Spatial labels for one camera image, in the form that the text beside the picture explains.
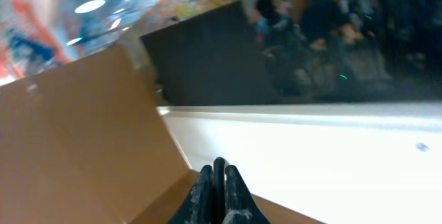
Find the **black cable silver plug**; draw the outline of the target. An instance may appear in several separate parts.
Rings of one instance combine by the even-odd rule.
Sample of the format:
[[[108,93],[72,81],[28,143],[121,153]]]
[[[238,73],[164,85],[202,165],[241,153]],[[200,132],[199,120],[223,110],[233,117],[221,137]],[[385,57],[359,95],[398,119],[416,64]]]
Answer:
[[[217,157],[213,162],[213,223],[221,224],[226,212],[225,203],[225,169],[228,162]]]

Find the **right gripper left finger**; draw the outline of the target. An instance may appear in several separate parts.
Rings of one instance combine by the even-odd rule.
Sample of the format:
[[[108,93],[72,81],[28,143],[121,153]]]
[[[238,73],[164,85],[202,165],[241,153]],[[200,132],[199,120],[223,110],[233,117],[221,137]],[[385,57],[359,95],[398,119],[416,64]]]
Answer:
[[[168,224],[211,224],[213,169],[205,165]]]

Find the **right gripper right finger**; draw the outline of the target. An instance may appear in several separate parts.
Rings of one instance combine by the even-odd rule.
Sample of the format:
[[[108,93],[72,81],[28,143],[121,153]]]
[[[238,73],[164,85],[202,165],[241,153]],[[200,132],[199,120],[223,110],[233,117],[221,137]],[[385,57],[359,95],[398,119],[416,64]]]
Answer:
[[[270,224],[260,211],[238,168],[227,166],[225,185],[226,214],[223,224]]]

